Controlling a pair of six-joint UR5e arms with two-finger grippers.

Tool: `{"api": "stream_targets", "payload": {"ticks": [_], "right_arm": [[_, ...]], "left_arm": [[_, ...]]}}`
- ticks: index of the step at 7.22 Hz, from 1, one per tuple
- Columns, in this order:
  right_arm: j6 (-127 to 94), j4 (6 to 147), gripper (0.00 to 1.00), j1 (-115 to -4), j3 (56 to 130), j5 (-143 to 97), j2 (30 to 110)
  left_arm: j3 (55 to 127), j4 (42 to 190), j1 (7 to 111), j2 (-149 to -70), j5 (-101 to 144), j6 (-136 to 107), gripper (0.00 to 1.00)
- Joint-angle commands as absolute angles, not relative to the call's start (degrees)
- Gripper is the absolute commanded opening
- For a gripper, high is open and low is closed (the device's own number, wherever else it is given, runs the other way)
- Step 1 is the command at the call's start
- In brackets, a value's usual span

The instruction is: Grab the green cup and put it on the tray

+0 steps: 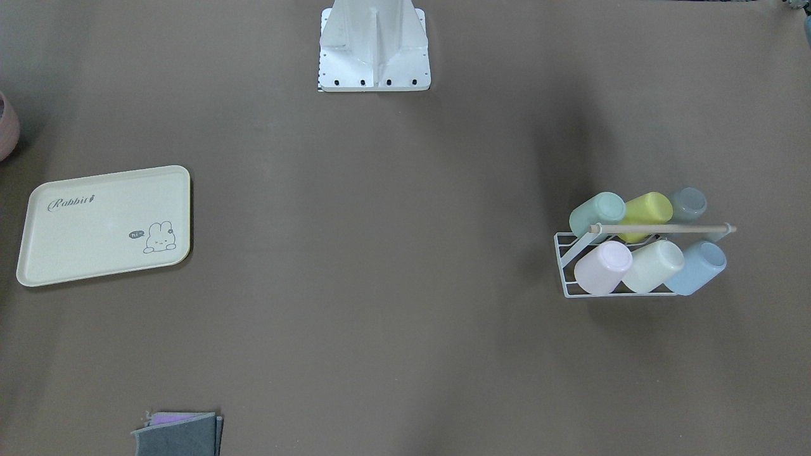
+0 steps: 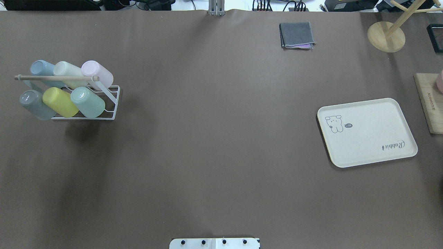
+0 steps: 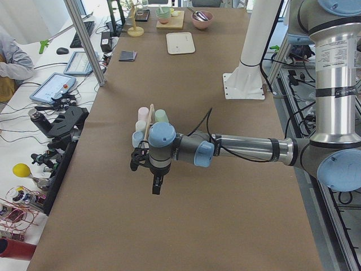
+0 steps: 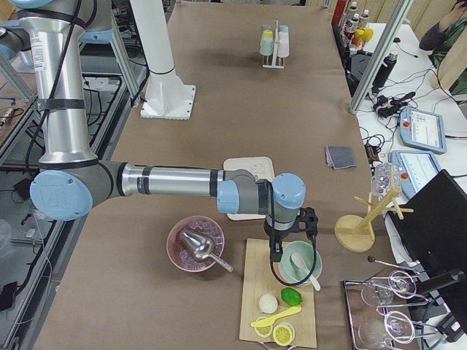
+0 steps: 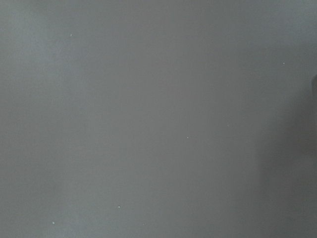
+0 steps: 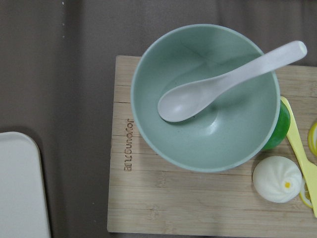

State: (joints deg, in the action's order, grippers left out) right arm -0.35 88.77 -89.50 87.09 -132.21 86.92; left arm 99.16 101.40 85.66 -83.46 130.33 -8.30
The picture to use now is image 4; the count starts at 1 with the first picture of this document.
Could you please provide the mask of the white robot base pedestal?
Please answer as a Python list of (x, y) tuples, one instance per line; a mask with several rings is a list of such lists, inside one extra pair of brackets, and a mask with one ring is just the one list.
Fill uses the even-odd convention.
[(150, 73), (141, 116), (189, 120), (196, 87), (177, 76), (162, 2), (134, 0), (131, 8)]

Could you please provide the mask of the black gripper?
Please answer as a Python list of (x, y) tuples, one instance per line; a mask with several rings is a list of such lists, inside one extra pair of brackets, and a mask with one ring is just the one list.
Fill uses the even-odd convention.
[(282, 259), (283, 249), (282, 241), (296, 228), (296, 221), (292, 222), (278, 222), (274, 221), (271, 217), (266, 217), (263, 229), (269, 237), (270, 261), (279, 263)]

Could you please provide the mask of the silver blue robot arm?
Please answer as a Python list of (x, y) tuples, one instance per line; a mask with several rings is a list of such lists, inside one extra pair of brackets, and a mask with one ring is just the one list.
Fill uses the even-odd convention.
[(306, 225), (306, 187), (295, 174), (273, 181), (249, 171), (137, 166), (101, 161), (90, 149), (82, 86), (79, 40), (113, 37), (109, 1), (16, 1), (20, 26), (28, 33), (42, 113), (45, 153), (30, 186), (35, 207), (69, 221), (117, 196), (197, 195), (213, 197), (226, 214), (259, 214), (269, 236), (270, 258), (282, 257), (282, 240)]

